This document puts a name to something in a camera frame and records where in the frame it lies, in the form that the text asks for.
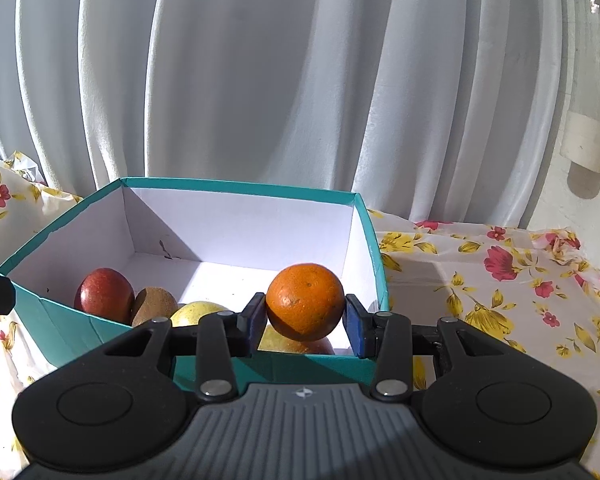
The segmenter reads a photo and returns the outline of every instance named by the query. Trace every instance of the crumpled tablecloth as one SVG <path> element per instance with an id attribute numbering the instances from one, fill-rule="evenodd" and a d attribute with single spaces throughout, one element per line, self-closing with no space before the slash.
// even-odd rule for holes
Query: crumpled tablecloth
<path id="1" fill-rule="evenodd" d="M 21 154 L 0 161 L 0 214 L 8 212 L 0 216 L 0 263 L 79 200 L 36 184 L 32 164 Z M 459 317 L 590 391 L 598 428 L 582 463 L 600 479 L 600 270 L 586 260 L 576 235 L 369 213 L 393 310 L 416 324 Z M 435 380 L 432 367 L 419 356 L 414 364 L 414 386 L 423 389 Z M 17 314 L 1 317 L 0 480 L 26 465 L 11 427 L 13 402 L 51 370 Z"/>

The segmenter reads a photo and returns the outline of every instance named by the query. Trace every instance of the tangerine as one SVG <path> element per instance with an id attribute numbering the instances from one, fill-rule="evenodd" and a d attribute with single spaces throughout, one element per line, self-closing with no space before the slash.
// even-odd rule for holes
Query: tangerine
<path id="1" fill-rule="evenodd" d="M 318 264 L 281 270 L 267 290 L 267 316 L 277 332 L 294 341 L 318 341 L 336 328 L 345 297 L 338 277 Z"/>

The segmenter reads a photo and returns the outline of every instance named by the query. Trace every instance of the silver screw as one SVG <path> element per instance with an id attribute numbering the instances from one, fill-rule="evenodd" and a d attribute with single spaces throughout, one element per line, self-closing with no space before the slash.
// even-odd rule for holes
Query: silver screw
<path id="1" fill-rule="evenodd" d="M 385 397 L 396 397 L 406 393 L 408 387 L 398 379 L 385 379 L 376 384 L 376 390 Z"/>
<path id="2" fill-rule="evenodd" d="M 220 397 L 231 391 L 231 383 L 224 379 L 211 379 L 202 383 L 200 391 L 209 397 Z"/>

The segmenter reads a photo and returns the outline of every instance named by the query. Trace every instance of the white logo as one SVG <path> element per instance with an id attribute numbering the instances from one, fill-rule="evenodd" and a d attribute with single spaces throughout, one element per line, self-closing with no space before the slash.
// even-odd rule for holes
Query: white logo
<path id="1" fill-rule="evenodd" d="M 314 392 L 312 390 L 310 390 L 309 388 L 307 388 L 306 386 L 303 386 L 299 390 L 296 390 L 296 395 L 298 397 L 300 397 L 301 399 L 306 399 L 307 397 L 311 397 L 313 394 L 314 394 Z"/>

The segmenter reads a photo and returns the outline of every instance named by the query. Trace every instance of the cardboard box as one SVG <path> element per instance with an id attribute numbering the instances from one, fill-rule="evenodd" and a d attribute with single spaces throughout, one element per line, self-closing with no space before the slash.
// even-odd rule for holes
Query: cardboard box
<path id="1" fill-rule="evenodd" d="M 388 310 L 384 270 L 358 194 L 238 182 L 123 178 L 39 232 L 0 266 L 16 286 L 16 311 L 51 364 L 61 366 L 130 327 L 72 308 L 97 267 L 121 272 L 136 294 L 161 286 L 179 303 L 207 300 L 240 312 L 283 268 L 324 265 L 370 311 Z M 248 381 L 368 383 L 373 363 L 350 355 L 342 323 L 336 356 L 258 352 L 234 359 Z M 176 381 L 192 387 L 194 358 Z"/>

